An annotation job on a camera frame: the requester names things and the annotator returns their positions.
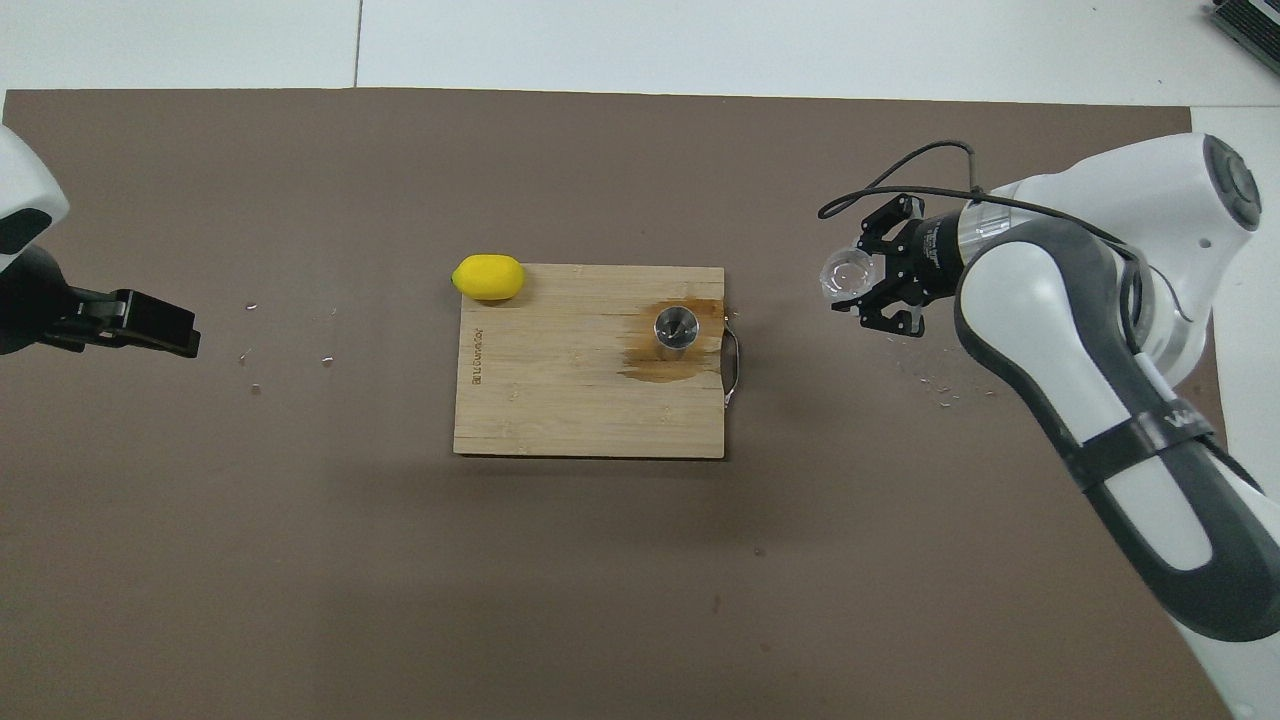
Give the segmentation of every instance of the lemon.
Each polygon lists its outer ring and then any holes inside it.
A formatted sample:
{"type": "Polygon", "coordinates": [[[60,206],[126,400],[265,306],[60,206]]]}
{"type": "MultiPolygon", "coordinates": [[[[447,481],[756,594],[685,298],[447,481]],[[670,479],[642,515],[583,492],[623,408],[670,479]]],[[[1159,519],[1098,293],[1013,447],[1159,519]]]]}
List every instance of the lemon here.
{"type": "Polygon", "coordinates": [[[507,300],[525,284],[525,269],[511,255],[471,255],[453,270],[453,287],[472,300],[507,300]]]}

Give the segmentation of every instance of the white tile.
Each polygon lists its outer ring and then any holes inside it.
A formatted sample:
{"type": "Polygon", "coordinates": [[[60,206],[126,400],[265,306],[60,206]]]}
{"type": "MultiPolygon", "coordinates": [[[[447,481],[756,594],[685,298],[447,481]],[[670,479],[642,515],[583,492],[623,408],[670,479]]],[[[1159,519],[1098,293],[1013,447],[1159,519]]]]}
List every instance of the white tile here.
{"type": "Polygon", "coordinates": [[[362,86],[1277,105],[1187,0],[365,0],[362,86]]]}
{"type": "Polygon", "coordinates": [[[1262,193],[1261,227],[1222,278],[1213,337],[1231,454],[1280,497],[1280,108],[1193,108],[1192,124],[1235,147],[1262,193]]]}
{"type": "Polygon", "coordinates": [[[5,0],[0,87],[343,87],[360,0],[5,0]]]}

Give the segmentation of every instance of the black strap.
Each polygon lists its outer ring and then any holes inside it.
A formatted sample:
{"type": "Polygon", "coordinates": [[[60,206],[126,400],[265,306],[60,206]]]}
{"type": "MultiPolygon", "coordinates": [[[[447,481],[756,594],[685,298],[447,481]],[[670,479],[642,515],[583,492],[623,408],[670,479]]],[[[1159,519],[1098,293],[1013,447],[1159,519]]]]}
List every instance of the black strap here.
{"type": "Polygon", "coordinates": [[[1088,439],[1066,456],[1066,468],[1083,492],[1175,445],[1211,434],[1213,427],[1199,410],[1178,398],[1088,439]]]}

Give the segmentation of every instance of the wooden cutting board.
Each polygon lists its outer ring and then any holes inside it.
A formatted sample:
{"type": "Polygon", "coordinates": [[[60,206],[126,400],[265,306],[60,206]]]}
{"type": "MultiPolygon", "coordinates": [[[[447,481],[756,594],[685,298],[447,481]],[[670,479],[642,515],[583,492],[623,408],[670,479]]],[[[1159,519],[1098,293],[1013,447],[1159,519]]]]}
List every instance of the wooden cutting board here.
{"type": "Polygon", "coordinates": [[[723,457],[723,268],[525,264],[512,300],[462,299],[453,451],[723,457]],[[682,352],[654,320],[694,311],[682,352]]]}

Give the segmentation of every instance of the brown mat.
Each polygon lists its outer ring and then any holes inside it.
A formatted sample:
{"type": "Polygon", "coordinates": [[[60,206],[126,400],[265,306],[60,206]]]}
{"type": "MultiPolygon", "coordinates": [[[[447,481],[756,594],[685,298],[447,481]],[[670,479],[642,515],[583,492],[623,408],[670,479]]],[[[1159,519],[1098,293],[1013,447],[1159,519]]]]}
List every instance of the brown mat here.
{"type": "Polygon", "coordinates": [[[923,142],[996,187],[1185,109],[54,91],[5,123],[72,200],[68,279],[205,343],[0,359],[0,716],[1224,716],[950,304],[891,342],[815,288],[860,217],[817,208],[923,142]],[[728,459],[452,455],[476,251],[726,268],[728,459]]]}

